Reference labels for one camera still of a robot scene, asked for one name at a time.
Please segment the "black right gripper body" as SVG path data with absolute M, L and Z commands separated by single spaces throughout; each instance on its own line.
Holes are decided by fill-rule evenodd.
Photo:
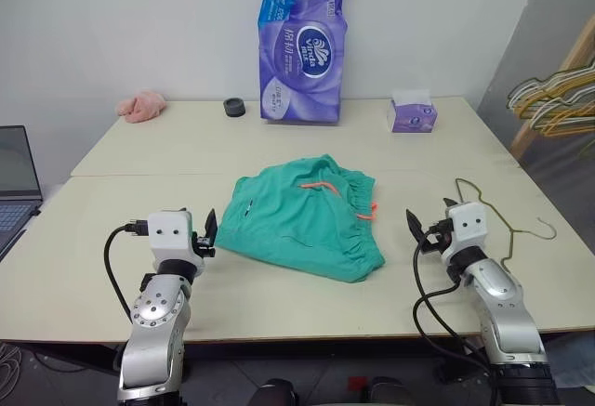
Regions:
M 428 254 L 432 252 L 443 253 L 452 243 L 452 233 L 454 232 L 453 221 L 448 218 L 440 220 L 422 234 L 420 252 Z

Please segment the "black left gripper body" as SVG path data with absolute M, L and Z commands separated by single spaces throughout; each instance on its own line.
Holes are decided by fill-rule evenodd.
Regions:
M 208 237 L 200 237 L 196 233 L 193 233 L 191 245 L 193 252 L 201 258 L 215 256 L 216 249 L 214 247 L 214 241 Z

